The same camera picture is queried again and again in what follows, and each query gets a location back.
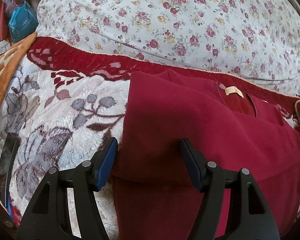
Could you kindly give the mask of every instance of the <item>blue plastic bag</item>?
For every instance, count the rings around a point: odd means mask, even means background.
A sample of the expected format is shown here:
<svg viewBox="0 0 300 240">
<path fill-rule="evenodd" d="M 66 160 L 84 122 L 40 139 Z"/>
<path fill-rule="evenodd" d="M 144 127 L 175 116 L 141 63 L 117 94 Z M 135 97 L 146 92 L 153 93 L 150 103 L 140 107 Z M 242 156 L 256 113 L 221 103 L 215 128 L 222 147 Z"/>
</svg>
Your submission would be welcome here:
<svg viewBox="0 0 300 240">
<path fill-rule="evenodd" d="M 10 36 L 14 42 L 21 41 L 31 33 L 35 32 L 38 26 L 37 15 L 30 5 L 23 0 L 24 4 L 15 9 L 9 21 Z"/>
</svg>

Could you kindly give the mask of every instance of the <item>bed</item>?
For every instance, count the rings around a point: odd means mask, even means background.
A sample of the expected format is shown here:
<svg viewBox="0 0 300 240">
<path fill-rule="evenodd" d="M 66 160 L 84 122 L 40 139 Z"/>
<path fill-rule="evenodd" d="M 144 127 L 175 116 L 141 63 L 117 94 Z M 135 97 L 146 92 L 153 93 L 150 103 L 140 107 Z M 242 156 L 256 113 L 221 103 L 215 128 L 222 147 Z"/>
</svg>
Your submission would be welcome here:
<svg viewBox="0 0 300 240">
<path fill-rule="evenodd" d="M 120 142 L 134 71 L 226 73 L 294 105 L 300 6 L 292 1 L 296 9 L 289 0 L 41 0 L 38 38 L 0 108 L 0 157 L 7 133 L 21 139 L 9 187 L 14 222 L 50 167 L 75 167 L 110 136 Z M 298 111 L 273 100 L 296 126 Z M 79 236 L 71 191 L 68 197 Z M 111 185 L 95 197 L 108 236 L 118 239 Z"/>
</svg>

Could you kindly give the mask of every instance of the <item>plastic bag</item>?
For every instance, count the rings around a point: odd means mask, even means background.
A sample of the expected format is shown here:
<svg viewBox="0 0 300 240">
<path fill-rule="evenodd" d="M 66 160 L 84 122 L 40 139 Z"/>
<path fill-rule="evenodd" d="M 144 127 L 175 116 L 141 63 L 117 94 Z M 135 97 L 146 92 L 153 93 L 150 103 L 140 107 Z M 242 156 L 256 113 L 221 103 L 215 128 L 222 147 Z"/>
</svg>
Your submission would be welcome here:
<svg viewBox="0 0 300 240">
<path fill-rule="evenodd" d="M 23 5 L 17 7 L 10 18 L 9 29 L 10 36 L 14 42 L 21 41 L 31 33 L 35 32 L 38 26 L 37 15 L 30 5 L 23 0 Z"/>
<path fill-rule="evenodd" d="M 6 4 L 5 15 L 8 20 L 11 18 L 13 11 L 16 8 L 23 6 L 24 4 L 24 0 L 2 0 L 2 1 Z"/>
</svg>

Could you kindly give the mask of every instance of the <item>blue gripper pad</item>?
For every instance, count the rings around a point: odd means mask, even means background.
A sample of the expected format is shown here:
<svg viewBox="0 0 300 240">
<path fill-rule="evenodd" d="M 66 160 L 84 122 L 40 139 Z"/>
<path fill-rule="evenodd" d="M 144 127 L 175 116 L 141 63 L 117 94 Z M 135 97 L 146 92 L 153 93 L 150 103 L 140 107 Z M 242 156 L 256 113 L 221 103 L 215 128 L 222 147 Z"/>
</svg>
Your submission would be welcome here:
<svg viewBox="0 0 300 240">
<path fill-rule="evenodd" d="M 98 191 L 106 185 L 117 153 L 118 141 L 111 137 L 93 164 L 93 175 Z"/>
<path fill-rule="evenodd" d="M 206 159 L 201 152 L 194 150 L 189 139 L 180 141 L 182 159 L 185 163 L 192 185 L 203 192 L 202 178 L 206 175 Z"/>
</svg>

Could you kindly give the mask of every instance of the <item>round metal pin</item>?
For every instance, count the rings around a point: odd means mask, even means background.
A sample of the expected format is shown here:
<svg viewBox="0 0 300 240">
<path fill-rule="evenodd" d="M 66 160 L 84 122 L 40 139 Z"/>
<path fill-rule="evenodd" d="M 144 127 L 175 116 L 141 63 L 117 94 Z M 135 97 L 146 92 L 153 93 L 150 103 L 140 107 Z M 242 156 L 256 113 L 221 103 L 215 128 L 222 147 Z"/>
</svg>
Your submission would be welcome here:
<svg viewBox="0 0 300 240">
<path fill-rule="evenodd" d="M 56 173 L 56 171 L 57 171 L 57 168 L 55 168 L 55 167 L 52 167 L 49 169 L 50 174 L 54 174 L 54 173 Z"/>
<path fill-rule="evenodd" d="M 241 171 L 245 175 L 248 175 L 250 173 L 250 171 L 248 169 L 246 169 L 246 168 L 243 168 Z"/>
<path fill-rule="evenodd" d="M 84 161 L 83 163 L 82 163 L 82 166 L 83 167 L 89 167 L 91 165 L 91 161 Z"/>
<path fill-rule="evenodd" d="M 217 164 L 215 162 L 208 162 L 208 166 L 210 168 L 215 168 L 217 166 Z"/>
</svg>

